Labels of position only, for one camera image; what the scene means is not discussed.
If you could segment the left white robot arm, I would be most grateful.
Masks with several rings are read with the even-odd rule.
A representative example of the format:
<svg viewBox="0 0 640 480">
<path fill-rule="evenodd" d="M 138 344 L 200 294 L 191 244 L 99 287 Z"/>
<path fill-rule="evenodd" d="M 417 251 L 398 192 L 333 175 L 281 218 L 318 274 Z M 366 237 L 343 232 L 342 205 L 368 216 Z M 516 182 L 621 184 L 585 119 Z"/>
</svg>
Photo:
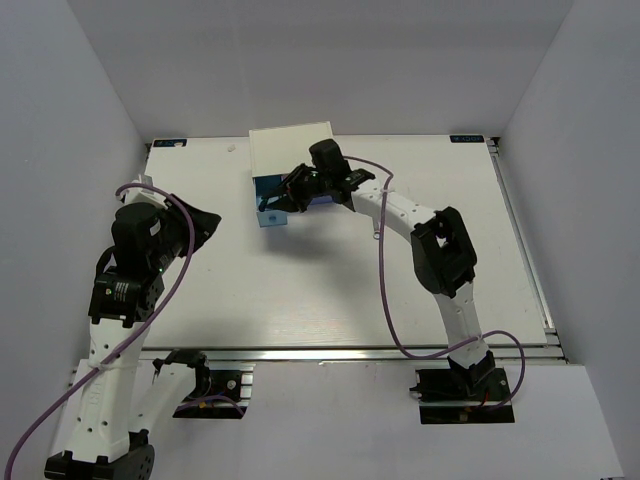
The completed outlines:
<svg viewBox="0 0 640 480">
<path fill-rule="evenodd" d="M 206 355 L 177 349 L 153 365 L 156 377 L 138 406 L 132 396 L 147 322 L 160 309 L 163 275 L 189 261 L 215 233 L 221 217 L 173 197 L 125 203 L 111 226 L 113 244 L 96 265 L 90 300 L 88 366 L 76 423 L 62 451 L 49 457 L 48 479 L 147 479 L 155 460 L 150 436 L 183 400 L 211 387 Z"/>
</svg>

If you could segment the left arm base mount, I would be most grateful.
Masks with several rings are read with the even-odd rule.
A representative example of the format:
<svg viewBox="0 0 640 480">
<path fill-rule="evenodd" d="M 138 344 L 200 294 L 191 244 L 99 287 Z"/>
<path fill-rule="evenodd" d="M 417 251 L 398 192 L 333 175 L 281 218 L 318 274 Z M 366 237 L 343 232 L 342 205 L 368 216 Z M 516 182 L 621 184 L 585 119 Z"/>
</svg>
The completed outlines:
<svg viewBox="0 0 640 480">
<path fill-rule="evenodd" d="M 212 363 L 203 351 L 194 349 L 173 350 L 164 361 L 185 365 L 195 381 L 174 418 L 239 420 L 246 413 L 253 385 L 251 366 Z"/>
</svg>

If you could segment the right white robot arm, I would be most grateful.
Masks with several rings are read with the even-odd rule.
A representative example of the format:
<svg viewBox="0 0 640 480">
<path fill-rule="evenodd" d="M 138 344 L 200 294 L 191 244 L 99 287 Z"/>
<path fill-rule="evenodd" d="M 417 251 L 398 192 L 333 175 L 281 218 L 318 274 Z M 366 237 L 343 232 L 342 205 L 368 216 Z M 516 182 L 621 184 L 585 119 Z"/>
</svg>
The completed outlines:
<svg viewBox="0 0 640 480">
<path fill-rule="evenodd" d="M 438 305 L 447 336 L 453 390 L 472 399 L 484 391 L 495 361 L 482 337 L 473 295 L 477 255 L 461 214 L 434 210 L 391 190 L 364 169 L 351 167 L 333 139 L 309 149 L 310 164 L 269 180 L 255 179 L 257 209 L 303 213 L 317 198 L 369 217 L 378 233 L 392 230 L 411 247 L 414 273 Z"/>
</svg>

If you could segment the light blue small drawer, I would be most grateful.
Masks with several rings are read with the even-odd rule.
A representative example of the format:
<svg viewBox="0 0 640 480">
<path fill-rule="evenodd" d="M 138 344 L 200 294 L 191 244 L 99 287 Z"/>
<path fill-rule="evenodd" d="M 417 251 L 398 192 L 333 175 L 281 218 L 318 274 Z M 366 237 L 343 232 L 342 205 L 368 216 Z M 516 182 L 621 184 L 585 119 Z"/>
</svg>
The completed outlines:
<svg viewBox="0 0 640 480">
<path fill-rule="evenodd" d="M 259 205 L 263 196 L 275 189 L 282 181 L 282 175 L 268 175 L 253 178 L 256 216 L 261 228 L 285 226 L 288 223 L 288 214 L 279 210 L 265 209 L 261 211 Z"/>
</svg>

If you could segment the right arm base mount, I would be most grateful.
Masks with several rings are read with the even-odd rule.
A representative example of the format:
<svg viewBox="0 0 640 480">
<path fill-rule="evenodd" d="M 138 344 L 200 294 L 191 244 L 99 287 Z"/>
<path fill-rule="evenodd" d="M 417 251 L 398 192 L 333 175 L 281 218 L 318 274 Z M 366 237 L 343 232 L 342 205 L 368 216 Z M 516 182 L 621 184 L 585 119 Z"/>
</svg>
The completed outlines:
<svg viewBox="0 0 640 480">
<path fill-rule="evenodd" d="M 416 371 L 409 394 L 419 405 L 422 425 L 513 424 L 511 390 L 503 368 L 494 370 L 478 387 L 468 391 L 448 369 Z"/>
</svg>

